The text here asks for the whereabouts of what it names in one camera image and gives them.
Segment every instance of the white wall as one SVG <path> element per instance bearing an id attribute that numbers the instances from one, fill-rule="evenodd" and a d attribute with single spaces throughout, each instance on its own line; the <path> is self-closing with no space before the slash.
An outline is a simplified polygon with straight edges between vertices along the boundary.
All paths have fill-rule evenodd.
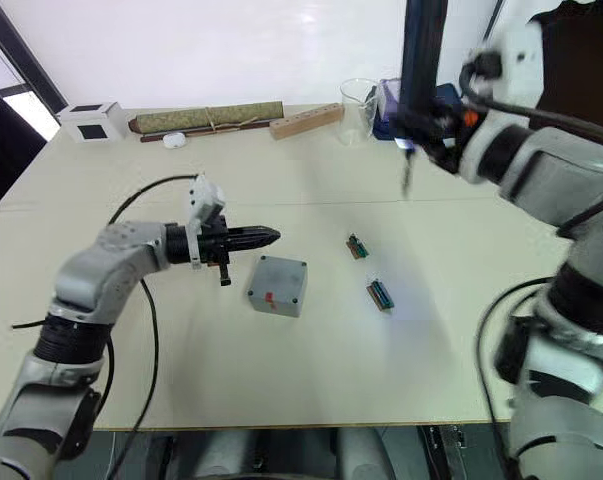
<path id="1" fill-rule="evenodd" d="M 439 69 L 454 81 L 496 0 L 450 0 Z M 0 0 L 70 103 L 328 102 L 400 72 L 405 0 Z"/>

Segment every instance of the gray box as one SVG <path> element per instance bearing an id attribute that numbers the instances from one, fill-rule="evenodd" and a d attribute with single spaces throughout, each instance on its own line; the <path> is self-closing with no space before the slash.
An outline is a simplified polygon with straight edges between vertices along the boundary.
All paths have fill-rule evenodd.
<path id="1" fill-rule="evenodd" d="M 247 292 L 248 299 L 258 312 L 298 317 L 307 278 L 305 262 L 262 256 Z"/>

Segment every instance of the black pole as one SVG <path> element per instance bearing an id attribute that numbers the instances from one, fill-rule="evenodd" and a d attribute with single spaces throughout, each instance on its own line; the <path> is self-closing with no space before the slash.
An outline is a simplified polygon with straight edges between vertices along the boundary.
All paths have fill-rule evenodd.
<path id="1" fill-rule="evenodd" d="M 428 114 L 435 97 L 447 0 L 407 0 L 399 109 Z"/>
<path id="2" fill-rule="evenodd" d="M 492 16 L 490 17 L 490 23 L 488 23 L 488 28 L 485 30 L 485 34 L 483 35 L 483 41 L 485 42 L 494 30 L 494 26 L 497 23 L 497 19 L 499 18 L 499 13 L 501 13 L 501 8 L 503 7 L 503 3 L 505 0 L 497 0 L 497 3 L 494 6 L 494 10 L 492 11 Z"/>

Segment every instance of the white cable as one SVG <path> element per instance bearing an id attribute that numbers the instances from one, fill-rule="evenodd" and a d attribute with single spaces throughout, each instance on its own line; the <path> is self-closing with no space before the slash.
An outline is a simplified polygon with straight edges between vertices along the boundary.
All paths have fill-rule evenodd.
<path id="1" fill-rule="evenodd" d="M 105 470 L 105 475 L 103 476 L 103 480 L 108 478 L 108 473 L 110 473 L 110 469 L 112 468 L 112 463 L 114 462 L 114 452 L 117 446 L 117 432 L 112 432 L 112 447 L 110 448 L 110 462 L 108 463 L 108 468 Z"/>

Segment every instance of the white cube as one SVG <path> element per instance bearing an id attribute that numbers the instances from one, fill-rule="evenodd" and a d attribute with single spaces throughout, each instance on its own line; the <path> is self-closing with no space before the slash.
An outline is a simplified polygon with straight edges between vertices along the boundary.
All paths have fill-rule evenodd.
<path id="1" fill-rule="evenodd" d="M 111 142 L 128 133 L 125 113 L 117 102 L 68 105 L 57 118 L 75 142 Z"/>

